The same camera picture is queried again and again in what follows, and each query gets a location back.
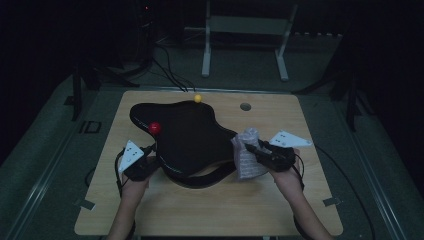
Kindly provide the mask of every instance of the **person's left hand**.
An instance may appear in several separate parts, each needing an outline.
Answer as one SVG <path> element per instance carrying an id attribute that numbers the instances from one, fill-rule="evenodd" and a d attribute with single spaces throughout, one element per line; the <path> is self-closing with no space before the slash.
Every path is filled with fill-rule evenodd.
<path id="1" fill-rule="evenodd" d="M 129 204 L 129 206 L 137 207 L 144 195 L 144 192 L 149 187 L 149 180 L 152 175 L 144 181 L 132 181 L 131 179 L 128 179 L 125 174 L 122 174 L 122 183 L 126 183 L 122 187 L 121 201 L 124 201 L 125 204 Z"/>

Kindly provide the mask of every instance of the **black strap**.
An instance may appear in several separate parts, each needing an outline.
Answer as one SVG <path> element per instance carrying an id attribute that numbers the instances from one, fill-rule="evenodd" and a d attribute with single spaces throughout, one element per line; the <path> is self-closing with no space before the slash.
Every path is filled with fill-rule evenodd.
<path id="1" fill-rule="evenodd" d="M 199 189 L 199 188 L 210 187 L 214 185 L 215 183 L 218 183 L 219 181 L 224 179 L 226 176 L 234 172 L 236 170 L 236 166 L 233 161 L 227 162 L 219 166 L 217 169 L 215 169 L 211 173 L 208 173 L 202 176 L 193 176 L 193 177 L 176 177 L 167 173 L 166 169 L 163 168 L 163 170 L 166 173 L 166 175 L 176 184 L 186 188 Z"/>

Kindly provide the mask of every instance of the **table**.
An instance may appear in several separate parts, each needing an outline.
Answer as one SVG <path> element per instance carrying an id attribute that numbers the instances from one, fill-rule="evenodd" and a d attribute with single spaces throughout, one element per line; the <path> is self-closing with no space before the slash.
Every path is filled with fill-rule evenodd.
<path id="1" fill-rule="evenodd" d="M 243 132 L 258 129 L 262 140 L 279 130 L 312 140 L 296 96 L 259 93 L 202 92 L 202 101 L 211 105 L 217 122 Z M 175 103 L 192 100 L 194 93 L 127 91 L 123 94 L 106 139 L 86 200 L 93 210 L 81 208 L 75 224 L 79 235 L 107 235 L 119 205 L 114 174 L 116 155 L 128 140 L 148 146 L 153 138 L 129 119 L 130 108 L 142 102 Z M 240 108 L 251 105 L 250 111 Z M 305 163 L 304 190 L 311 206 L 329 232 L 339 235 L 343 227 L 331 198 L 317 152 L 312 146 L 300 148 Z M 236 173 L 205 189 L 186 189 L 171 182 L 158 170 L 150 180 L 136 213 L 136 235 L 144 236 L 284 236 L 299 235 L 291 209 L 270 174 L 248 181 L 236 181 Z"/>

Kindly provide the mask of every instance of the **yellow ball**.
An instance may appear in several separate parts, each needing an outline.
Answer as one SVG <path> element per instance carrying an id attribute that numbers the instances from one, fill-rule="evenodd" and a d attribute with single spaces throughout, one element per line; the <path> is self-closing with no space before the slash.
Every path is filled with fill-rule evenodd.
<path id="1" fill-rule="evenodd" d="M 196 94 L 196 96 L 194 96 L 194 101 L 199 103 L 202 101 L 202 96 L 200 96 L 199 94 Z"/>

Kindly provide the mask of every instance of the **person's right hand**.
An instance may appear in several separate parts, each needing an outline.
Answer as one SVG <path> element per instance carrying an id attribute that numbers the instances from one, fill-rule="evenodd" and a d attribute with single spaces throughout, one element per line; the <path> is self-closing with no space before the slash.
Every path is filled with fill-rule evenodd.
<path id="1" fill-rule="evenodd" d="M 296 155 L 300 156 L 300 151 L 294 148 Z M 296 157 L 295 167 L 299 170 L 299 158 Z M 277 184 L 278 189 L 287 199 L 287 201 L 294 201 L 299 196 L 303 196 L 303 190 L 301 185 L 301 179 L 293 168 L 287 171 L 275 172 L 269 170 L 269 173 L 274 178 L 274 182 Z"/>

